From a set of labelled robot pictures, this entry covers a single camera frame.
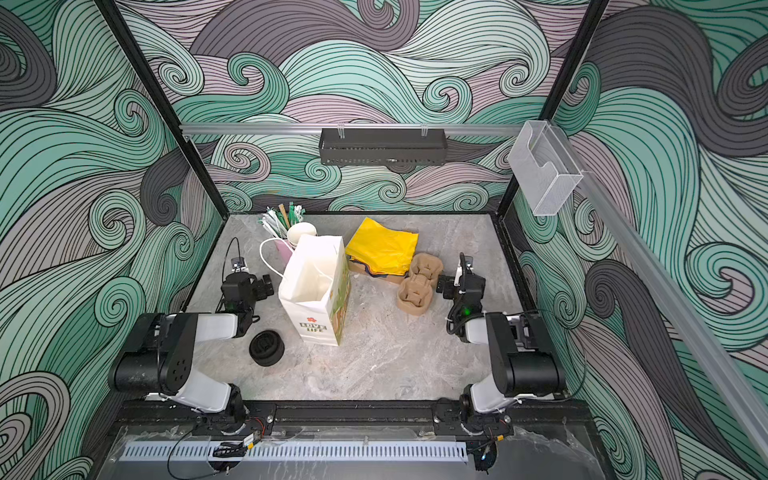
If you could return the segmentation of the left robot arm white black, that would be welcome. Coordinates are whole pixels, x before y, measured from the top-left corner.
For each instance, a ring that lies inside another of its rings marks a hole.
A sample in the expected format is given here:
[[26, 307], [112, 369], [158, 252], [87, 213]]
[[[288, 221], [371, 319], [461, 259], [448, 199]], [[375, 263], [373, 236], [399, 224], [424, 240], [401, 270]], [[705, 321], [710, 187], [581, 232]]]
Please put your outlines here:
[[136, 320], [108, 374], [111, 390], [169, 400], [203, 414], [247, 417], [239, 389], [193, 366], [195, 346], [244, 336], [259, 320], [255, 304], [274, 294], [271, 276], [226, 276], [213, 313], [145, 313]]

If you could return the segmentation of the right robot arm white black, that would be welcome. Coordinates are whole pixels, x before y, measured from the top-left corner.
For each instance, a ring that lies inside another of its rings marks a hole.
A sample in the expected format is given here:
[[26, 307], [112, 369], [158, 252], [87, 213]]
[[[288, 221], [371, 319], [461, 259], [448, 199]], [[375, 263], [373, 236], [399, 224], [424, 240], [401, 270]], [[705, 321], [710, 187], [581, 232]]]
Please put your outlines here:
[[491, 373], [468, 385], [459, 402], [464, 420], [501, 413], [525, 400], [552, 401], [566, 386], [566, 374], [547, 340], [538, 341], [528, 312], [483, 309], [485, 279], [468, 270], [438, 277], [436, 291], [452, 302], [446, 331], [464, 343], [486, 346]]

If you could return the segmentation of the brown pulp cup carrier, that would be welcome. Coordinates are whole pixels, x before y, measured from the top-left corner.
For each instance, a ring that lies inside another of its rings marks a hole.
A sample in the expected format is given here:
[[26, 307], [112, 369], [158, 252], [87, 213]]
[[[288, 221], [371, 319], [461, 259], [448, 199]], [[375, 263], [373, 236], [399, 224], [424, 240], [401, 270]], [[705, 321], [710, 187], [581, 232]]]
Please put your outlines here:
[[416, 254], [406, 278], [398, 287], [396, 306], [408, 315], [423, 315], [431, 305], [443, 268], [443, 262], [438, 257], [428, 253]]

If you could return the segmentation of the stack of black cup lids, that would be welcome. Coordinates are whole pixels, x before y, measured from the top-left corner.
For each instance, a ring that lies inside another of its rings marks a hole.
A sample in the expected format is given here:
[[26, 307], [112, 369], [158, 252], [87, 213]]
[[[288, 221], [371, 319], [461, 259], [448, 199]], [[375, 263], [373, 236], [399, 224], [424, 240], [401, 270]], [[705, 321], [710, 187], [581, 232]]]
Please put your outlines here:
[[282, 359], [285, 343], [277, 331], [265, 330], [251, 340], [248, 353], [257, 365], [271, 367]]

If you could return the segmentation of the white paper gift bag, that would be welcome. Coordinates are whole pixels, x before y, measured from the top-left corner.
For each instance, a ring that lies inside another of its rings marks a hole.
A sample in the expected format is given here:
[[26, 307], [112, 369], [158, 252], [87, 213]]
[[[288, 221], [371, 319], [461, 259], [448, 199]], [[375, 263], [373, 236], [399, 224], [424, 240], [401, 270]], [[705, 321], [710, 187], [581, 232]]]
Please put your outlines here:
[[283, 273], [278, 297], [306, 343], [338, 346], [351, 281], [341, 236], [303, 236]]

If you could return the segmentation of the pink holder with straws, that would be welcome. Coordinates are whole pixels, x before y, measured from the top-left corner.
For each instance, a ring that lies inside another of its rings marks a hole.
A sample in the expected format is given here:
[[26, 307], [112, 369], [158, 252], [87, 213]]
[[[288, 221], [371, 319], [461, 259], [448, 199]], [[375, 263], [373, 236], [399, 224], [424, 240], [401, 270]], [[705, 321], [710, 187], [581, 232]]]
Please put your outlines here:
[[259, 223], [274, 238], [275, 248], [285, 264], [293, 252], [293, 246], [288, 240], [288, 231], [304, 220], [304, 213], [302, 205], [290, 202], [288, 206], [279, 204], [276, 208], [267, 207], [260, 215]]

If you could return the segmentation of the stack of green paper cups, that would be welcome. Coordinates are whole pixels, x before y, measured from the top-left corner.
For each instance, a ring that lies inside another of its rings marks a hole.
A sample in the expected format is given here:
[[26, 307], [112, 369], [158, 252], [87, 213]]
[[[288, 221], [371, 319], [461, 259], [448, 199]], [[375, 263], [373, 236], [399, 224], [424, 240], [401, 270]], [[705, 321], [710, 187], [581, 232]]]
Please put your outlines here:
[[316, 227], [309, 222], [299, 222], [292, 225], [287, 231], [287, 240], [291, 246], [296, 247], [304, 236], [316, 236]]

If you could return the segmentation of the yellow napkin stack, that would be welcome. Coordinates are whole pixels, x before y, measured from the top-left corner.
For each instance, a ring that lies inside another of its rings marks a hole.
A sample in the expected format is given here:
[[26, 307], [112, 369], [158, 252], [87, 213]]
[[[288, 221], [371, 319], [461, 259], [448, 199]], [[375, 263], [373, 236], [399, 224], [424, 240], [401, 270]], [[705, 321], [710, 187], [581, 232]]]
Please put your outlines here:
[[346, 254], [374, 275], [404, 276], [410, 269], [419, 235], [392, 230], [366, 217], [348, 245]]

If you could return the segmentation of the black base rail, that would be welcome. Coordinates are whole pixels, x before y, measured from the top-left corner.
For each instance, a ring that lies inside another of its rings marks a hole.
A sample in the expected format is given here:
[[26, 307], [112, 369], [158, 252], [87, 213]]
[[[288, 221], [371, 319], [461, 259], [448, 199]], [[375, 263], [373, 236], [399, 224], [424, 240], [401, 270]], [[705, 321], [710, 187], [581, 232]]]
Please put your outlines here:
[[513, 404], [502, 412], [471, 413], [459, 400], [245, 400], [221, 413], [171, 401], [127, 401], [117, 414], [121, 426], [253, 426], [267, 434], [305, 427], [406, 427], [437, 435], [506, 434], [529, 425], [588, 425], [581, 401]]

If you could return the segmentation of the clear acrylic wall holder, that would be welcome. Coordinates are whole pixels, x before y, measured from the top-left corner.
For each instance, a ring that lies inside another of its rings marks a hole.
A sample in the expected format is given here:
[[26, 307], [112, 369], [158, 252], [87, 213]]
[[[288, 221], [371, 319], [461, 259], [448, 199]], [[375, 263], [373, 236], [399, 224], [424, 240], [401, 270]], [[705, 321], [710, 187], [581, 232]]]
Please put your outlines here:
[[583, 178], [565, 132], [545, 120], [525, 122], [507, 159], [537, 217], [556, 216]]

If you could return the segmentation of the black wall tray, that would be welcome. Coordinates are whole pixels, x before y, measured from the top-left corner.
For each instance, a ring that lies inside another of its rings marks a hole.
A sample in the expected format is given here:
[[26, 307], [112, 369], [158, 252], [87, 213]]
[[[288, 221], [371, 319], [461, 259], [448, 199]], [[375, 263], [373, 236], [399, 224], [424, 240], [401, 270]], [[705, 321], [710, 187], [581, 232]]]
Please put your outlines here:
[[326, 128], [319, 138], [329, 166], [441, 165], [448, 142], [441, 129]]

